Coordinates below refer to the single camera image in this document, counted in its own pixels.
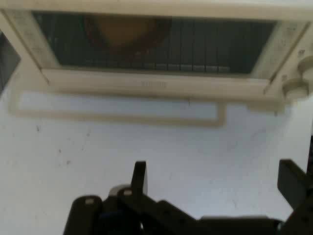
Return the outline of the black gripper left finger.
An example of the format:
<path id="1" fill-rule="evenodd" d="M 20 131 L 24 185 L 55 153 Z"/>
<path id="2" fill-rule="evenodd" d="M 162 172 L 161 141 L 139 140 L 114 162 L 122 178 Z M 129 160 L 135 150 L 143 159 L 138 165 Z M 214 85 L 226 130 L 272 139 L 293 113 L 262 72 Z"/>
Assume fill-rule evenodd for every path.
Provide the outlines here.
<path id="1" fill-rule="evenodd" d="M 75 199 L 65 235 L 199 235 L 198 222 L 171 204 L 147 196 L 147 167 L 136 162 L 131 184 L 102 200 L 96 195 Z"/>

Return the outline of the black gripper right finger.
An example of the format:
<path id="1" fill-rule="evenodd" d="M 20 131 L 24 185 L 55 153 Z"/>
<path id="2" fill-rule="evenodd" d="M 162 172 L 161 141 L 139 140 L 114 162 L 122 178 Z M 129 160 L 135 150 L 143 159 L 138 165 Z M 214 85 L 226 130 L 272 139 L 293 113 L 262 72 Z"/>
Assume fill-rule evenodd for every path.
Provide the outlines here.
<path id="1" fill-rule="evenodd" d="M 313 177 L 292 160 L 280 160 L 277 187 L 293 212 L 280 235 L 313 235 Z"/>

